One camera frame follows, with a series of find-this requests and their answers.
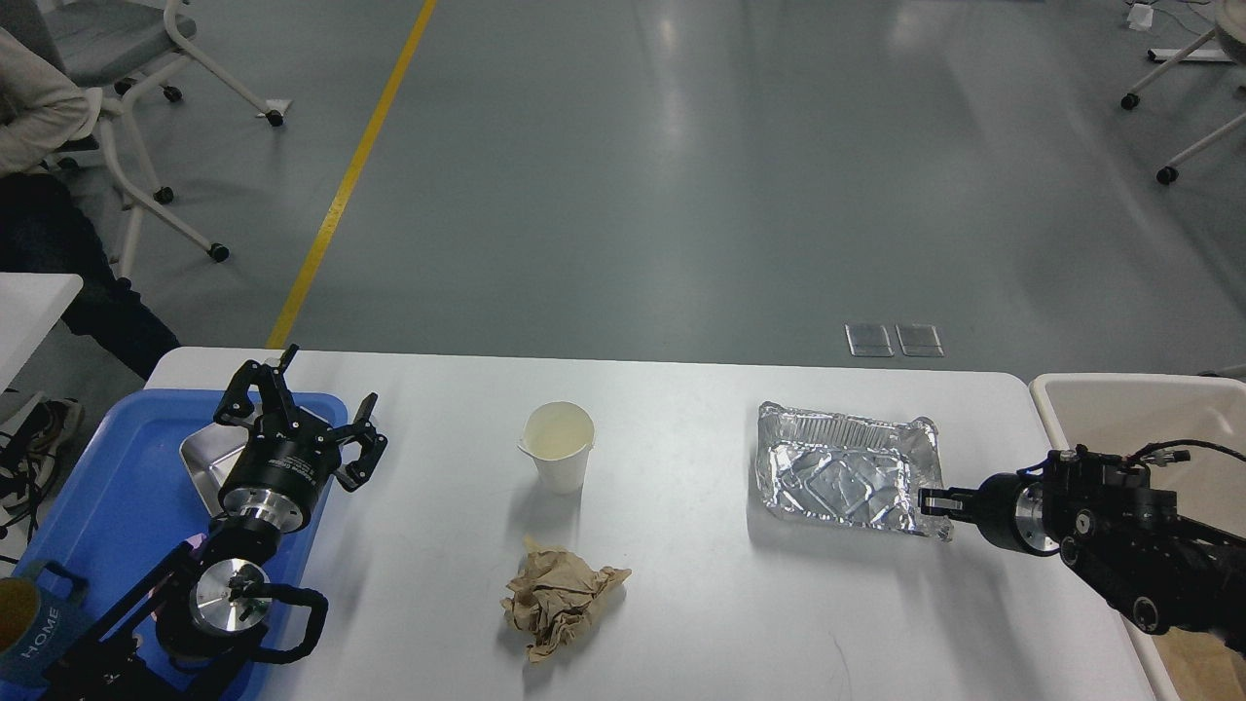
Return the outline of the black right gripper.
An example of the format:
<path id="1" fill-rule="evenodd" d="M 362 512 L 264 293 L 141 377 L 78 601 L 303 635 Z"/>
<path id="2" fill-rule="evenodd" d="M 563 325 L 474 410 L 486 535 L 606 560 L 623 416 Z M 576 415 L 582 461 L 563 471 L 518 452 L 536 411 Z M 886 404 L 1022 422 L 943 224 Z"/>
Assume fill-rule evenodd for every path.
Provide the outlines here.
<path id="1" fill-rule="evenodd" d="M 1043 486 L 1022 474 L 989 476 L 978 489 L 922 488 L 918 507 L 923 515 L 973 515 L 984 540 L 1006 552 L 1050 557 L 1059 549 L 1047 535 Z"/>

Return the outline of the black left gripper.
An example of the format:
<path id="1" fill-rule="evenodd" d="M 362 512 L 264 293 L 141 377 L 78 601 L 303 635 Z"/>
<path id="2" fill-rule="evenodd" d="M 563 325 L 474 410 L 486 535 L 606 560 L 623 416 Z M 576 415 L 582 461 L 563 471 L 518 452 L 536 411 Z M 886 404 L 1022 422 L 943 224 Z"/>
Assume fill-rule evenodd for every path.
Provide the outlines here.
<path id="1" fill-rule="evenodd" d="M 388 448 L 388 436 L 373 422 L 378 393 L 361 400 L 348 425 L 333 427 L 316 413 L 302 413 L 285 379 L 298 351 L 290 345 L 275 365 L 245 360 L 213 412 L 214 425 L 248 435 L 218 489 L 221 509 L 267 522 L 282 534 L 307 528 L 331 476 L 348 493 L 366 486 Z M 358 445 L 356 459 L 341 458 L 346 445 Z"/>

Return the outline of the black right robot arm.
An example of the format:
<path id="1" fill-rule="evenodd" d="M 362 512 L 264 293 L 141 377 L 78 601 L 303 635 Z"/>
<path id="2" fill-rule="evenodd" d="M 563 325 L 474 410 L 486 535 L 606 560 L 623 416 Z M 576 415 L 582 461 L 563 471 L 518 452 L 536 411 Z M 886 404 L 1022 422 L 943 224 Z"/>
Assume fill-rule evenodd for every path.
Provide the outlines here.
<path id="1" fill-rule="evenodd" d="M 1153 469 L 1212 449 L 1206 440 L 1166 440 L 1126 456 L 1085 445 L 997 473 L 974 489 L 923 488 L 926 515 L 969 523 L 994 547 L 1058 557 L 1140 633 L 1205 633 L 1245 651 L 1244 537 L 1181 515 L 1177 494 L 1153 486 Z"/>

